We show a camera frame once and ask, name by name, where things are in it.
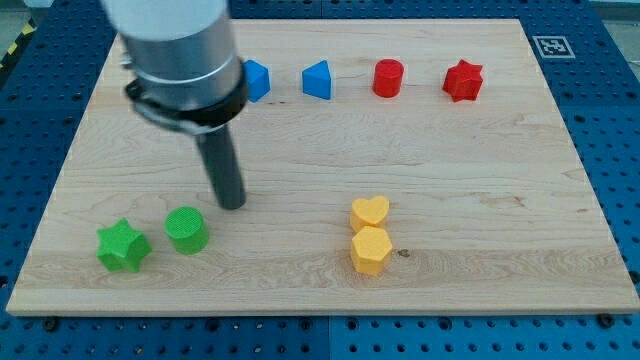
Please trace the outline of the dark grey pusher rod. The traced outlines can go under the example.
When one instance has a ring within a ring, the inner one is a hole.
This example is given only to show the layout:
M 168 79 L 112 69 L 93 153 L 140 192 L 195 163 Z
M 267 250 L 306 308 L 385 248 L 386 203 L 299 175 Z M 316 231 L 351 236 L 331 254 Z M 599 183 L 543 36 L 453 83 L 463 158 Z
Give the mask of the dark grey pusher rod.
M 226 210 L 241 208 L 246 193 L 229 127 L 198 135 L 196 143 L 218 205 Z

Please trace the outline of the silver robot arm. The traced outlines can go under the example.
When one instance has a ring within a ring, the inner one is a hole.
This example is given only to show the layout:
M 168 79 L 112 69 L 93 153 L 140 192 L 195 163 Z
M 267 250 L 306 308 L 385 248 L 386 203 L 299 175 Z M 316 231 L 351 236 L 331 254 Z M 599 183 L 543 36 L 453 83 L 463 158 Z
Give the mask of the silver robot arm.
M 148 122 L 194 137 L 220 207 L 246 202 L 228 128 L 248 100 L 227 2 L 102 0 L 125 46 L 125 93 Z

